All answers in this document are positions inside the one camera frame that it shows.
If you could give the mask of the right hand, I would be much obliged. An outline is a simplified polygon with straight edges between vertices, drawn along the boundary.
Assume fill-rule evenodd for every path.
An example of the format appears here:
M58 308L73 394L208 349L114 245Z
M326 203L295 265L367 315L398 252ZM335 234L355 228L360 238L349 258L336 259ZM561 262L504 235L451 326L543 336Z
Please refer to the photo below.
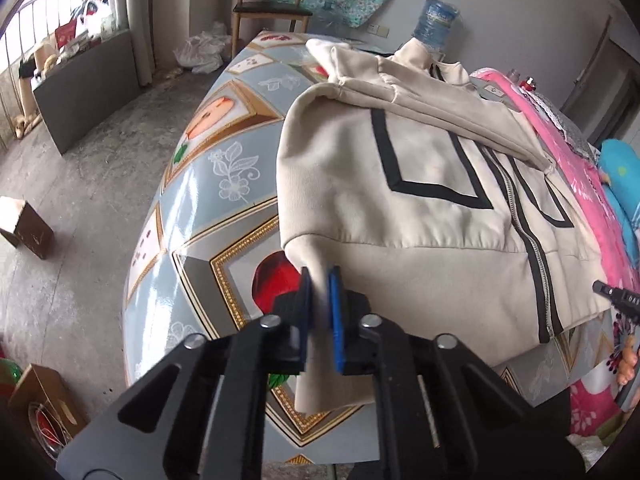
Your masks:
M620 387L631 383L636 376L634 368L638 363L638 353L634 350L636 338L630 335L627 337L622 353L620 354L620 364L618 364L616 382Z

